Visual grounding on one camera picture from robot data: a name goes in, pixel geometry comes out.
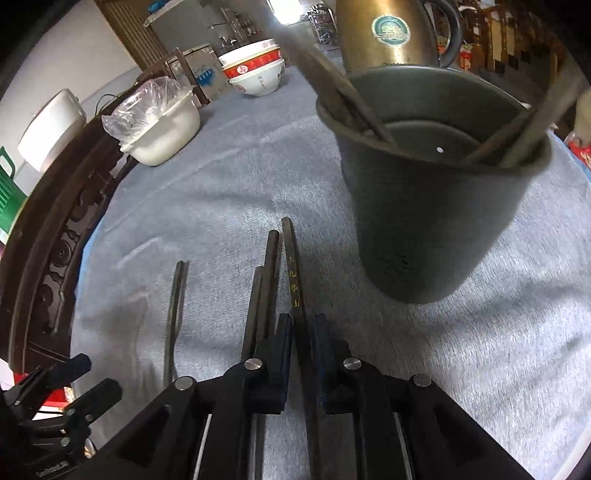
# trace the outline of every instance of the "gray tablecloth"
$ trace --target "gray tablecloth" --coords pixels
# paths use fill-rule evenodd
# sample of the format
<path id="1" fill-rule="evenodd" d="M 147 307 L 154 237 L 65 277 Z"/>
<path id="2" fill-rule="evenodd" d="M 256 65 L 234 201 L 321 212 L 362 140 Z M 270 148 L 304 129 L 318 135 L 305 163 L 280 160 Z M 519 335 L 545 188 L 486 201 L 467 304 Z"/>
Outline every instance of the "gray tablecloth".
<path id="1" fill-rule="evenodd" d="M 293 69 L 266 97 L 233 92 L 202 110 L 202 130 L 173 159 L 140 165 L 121 183 L 86 247 L 73 326 L 73 352 L 93 361 L 76 392 L 105 377 L 124 389 L 93 439 L 104 444 L 163 387 L 177 260 L 190 261 L 178 373 L 205 380 L 239 361 L 254 268 L 267 232 L 288 215 L 309 313 L 325 313 L 332 332 L 383 373 L 431 375 L 534 477 L 553 478 L 590 420 L 591 185 L 583 172 L 553 139 L 551 167 L 464 285 L 438 303 L 404 305 L 363 273 L 336 142 L 314 101 Z M 285 272 L 280 278 L 277 310 L 287 312 Z M 293 370 L 287 409 L 267 425 L 265 479 L 307 478 Z M 327 479 L 355 478 L 350 429 L 348 416 L 322 417 Z"/>

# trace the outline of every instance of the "kettle logo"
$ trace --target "kettle logo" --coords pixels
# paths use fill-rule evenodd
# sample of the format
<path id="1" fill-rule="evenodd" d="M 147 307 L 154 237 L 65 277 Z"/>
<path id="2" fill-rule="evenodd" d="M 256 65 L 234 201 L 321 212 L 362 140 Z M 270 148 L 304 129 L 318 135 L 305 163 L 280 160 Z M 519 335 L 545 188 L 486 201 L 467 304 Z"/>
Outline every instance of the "kettle logo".
<path id="1" fill-rule="evenodd" d="M 410 28 L 400 17 L 382 15 L 371 26 L 374 37 L 393 47 L 401 47 L 410 40 Z"/>

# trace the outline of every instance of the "metal kettle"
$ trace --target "metal kettle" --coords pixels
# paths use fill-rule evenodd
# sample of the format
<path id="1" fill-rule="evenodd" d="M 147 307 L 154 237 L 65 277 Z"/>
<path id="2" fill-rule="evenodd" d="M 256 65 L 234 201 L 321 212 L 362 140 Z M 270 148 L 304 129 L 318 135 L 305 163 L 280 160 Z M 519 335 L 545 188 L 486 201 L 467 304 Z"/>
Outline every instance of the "metal kettle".
<path id="1" fill-rule="evenodd" d="M 460 12 L 447 0 L 429 0 L 450 26 L 447 50 L 437 40 L 423 0 L 337 0 L 337 32 L 348 72 L 411 63 L 447 67 L 462 46 Z"/>

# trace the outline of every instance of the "gray cup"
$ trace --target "gray cup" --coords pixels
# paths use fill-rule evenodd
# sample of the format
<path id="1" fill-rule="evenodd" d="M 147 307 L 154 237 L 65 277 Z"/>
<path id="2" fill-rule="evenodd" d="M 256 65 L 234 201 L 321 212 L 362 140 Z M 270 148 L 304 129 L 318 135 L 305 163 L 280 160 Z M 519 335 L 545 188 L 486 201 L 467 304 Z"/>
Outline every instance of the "gray cup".
<path id="1" fill-rule="evenodd" d="M 406 303 L 454 292 L 512 221 L 531 178 L 550 162 L 548 139 L 515 168 L 458 161 L 523 109 L 493 85 L 453 70 L 385 66 L 351 82 L 404 152 L 335 121 L 355 214 L 359 258 L 371 281 Z"/>

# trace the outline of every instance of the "plastic bag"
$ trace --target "plastic bag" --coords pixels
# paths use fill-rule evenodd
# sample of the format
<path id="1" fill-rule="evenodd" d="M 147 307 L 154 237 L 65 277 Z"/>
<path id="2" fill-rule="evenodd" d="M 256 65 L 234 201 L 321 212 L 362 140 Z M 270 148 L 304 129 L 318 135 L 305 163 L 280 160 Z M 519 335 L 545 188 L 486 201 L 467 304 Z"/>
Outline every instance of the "plastic bag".
<path id="1" fill-rule="evenodd" d="M 191 93 L 191 87 L 182 87 L 170 77 L 148 80 L 124 100 L 112 115 L 102 116 L 103 128 L 122 145 L 132 143 Z"/>

